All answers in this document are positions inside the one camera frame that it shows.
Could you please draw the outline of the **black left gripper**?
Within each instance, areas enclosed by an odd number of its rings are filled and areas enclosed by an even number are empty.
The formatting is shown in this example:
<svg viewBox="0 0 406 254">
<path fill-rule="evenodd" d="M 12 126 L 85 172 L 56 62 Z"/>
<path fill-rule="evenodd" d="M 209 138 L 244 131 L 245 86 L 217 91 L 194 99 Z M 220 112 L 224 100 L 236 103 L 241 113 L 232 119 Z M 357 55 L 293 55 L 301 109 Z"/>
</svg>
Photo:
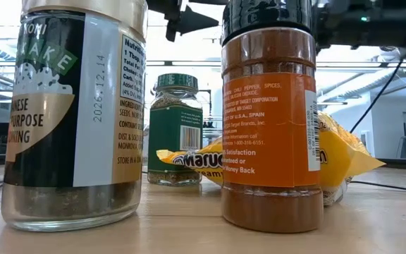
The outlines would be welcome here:
<svg viewBox="0 0 406 254">
<path fill-rule="evenodd" d="M 169 42 L 175 41 L 177 32 L 183 35 L 219 25 L 216 19 L 196 13 L 189 6 L 181 11 L 181 0 L 147 0 L 147 4 L 150 11 L 164 14 L 168 21 L 166 39 Z"/>
</svg>

